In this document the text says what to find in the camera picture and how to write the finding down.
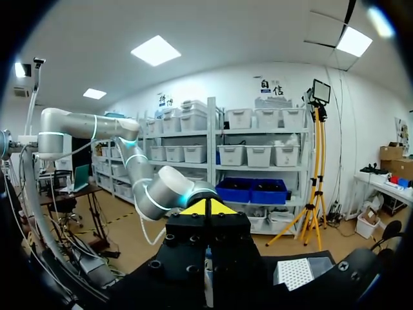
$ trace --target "white ceiling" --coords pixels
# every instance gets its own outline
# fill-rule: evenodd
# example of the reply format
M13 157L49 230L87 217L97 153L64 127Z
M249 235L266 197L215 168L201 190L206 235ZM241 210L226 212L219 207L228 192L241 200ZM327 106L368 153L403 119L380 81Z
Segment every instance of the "white ceiling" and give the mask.
M359 1L349 25L373 39L360 59L304 42L337 44L347 6L348 0L60 0L18 58L46 59L38 101L66 109L100 109L168 79L261 61L350 68L410 100L397 54L377 36ZM151 67L130 54L158 34L182 57ZM32 83L11 77L10 85ZM108 94L84 98L88 88Z

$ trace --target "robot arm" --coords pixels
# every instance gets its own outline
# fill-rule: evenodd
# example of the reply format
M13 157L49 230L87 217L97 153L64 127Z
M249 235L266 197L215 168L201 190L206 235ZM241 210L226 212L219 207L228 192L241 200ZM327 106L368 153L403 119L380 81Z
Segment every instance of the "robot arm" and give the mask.
M172 167L163 167L154 178L148 158L137 146L139 124L131 119L108 118L47 108L41 115L39 157L56 160L63 153L63 135L77 138L115 138L128 172L136 211L146 220L159 220L173 207L184 207L195 188Z

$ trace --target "orange tripod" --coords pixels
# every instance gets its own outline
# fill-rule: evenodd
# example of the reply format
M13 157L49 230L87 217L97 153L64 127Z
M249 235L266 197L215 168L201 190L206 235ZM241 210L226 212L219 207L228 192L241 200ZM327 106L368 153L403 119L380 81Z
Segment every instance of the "orange tripod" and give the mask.
M327 228L327 222L326 222L326 215L325 215L325 202L324 202L324 196L323 196L323 177L324 177L324 170L325 170L325 128L324 128L324 122L325 119L327 118L327 114L325 112L324 106L320 104L313 104L314 106L314 113L313 113L313 120L314 120L314 128L316 130L316 162L314 165L314 175L313 178L311 178L312 181L312 188L311 188L311 195L310 195L310 200L308 204L305 205L305 208L294 218L294 220L289 223L277 236L275 236L273 239L271 239L266 246L270 246L272 243L274 243L277 239L279 239L283 234L285 234L291 227L300 221L301 217L305 215L305 221L304 221L304 226L303 230L301 231L300 235L300 240L304 238L305 232L307 230L308 222L310 221L310 218L312 217L311 225L310 228L315 226L316 227L316 235L317 235L317 242L318 242L318 249L321 251L321 238L320 238L320 233L319 233L319 227L318 227L318 220L317 220L317 212L318 212L318 207L319 207L319 202L321 201L321 204L323 206L323 223L325 228ZM319 160L320 160L320 144L321 144L321 173L318 175L318 170L319 170ZM319 188L318 191L317 189L317 179L319 180ZM314 198L317 196L316 204L314 205ZM305 240L305 245L307 245L311 235L307 237Z

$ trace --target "yellow triangle label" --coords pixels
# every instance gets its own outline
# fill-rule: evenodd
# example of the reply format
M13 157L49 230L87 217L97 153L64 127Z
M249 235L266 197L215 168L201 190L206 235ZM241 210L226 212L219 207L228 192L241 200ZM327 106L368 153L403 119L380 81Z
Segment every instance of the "yellow triangle label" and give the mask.
M191 215L191 214L197 213L199 215L205 215L205 202L206 202L206 199L202 199L198 201L196 204L182 211L181 214ZM220 203L219 201L215 199L211 199L211 215L218 215L219 213L237 214L236 211L228 208L223 203Z
M191 215L197 213L199 215L205 215L205 202L206 199L199 200L196 204L191 205L189 208L185 209L180 214Z
M217 215L219 213L237 214L237 212L235 212L234 210L228 208L223 203L220 203L219 201L217 201L215 199L211 199L211 215Z

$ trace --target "red object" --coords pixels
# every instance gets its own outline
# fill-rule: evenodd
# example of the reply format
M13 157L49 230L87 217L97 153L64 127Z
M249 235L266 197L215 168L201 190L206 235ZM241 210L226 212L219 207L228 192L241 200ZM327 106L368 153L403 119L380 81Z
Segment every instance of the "red object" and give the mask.
M399 177L398 176L392 176L390 178L390 182L392 182L394 184L398 184L399 183Z

